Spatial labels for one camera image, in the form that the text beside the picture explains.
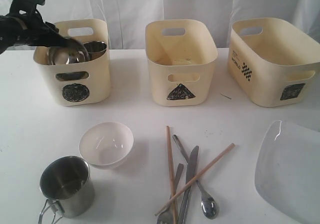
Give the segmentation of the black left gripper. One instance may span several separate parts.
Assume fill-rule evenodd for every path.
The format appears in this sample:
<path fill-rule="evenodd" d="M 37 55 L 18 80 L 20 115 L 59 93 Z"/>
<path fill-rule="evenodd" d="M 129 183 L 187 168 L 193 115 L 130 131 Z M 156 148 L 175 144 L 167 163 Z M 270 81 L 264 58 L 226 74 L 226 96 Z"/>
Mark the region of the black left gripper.
<path fill-rule="evenodd" d="M 69 47 L 71 40 L 59 34 L 58 28 L 44 22 L 38 10 L 32 14 L 19 14 L 25 28 L 19 33 L 19 41 L 28 46 Z"/>

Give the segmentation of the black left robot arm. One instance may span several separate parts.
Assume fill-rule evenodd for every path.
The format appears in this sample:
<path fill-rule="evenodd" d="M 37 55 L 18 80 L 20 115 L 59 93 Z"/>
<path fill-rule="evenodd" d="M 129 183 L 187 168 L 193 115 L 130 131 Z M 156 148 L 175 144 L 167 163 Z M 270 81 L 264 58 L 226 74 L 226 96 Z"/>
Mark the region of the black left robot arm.
<path fill-rule="evenodd" d="M 31 15 L 7 14 L 0 20 L 1 53 L 14 46 L 67 47 L 71 44 L 54 24 L 44 22 L 38 11 Z"/>

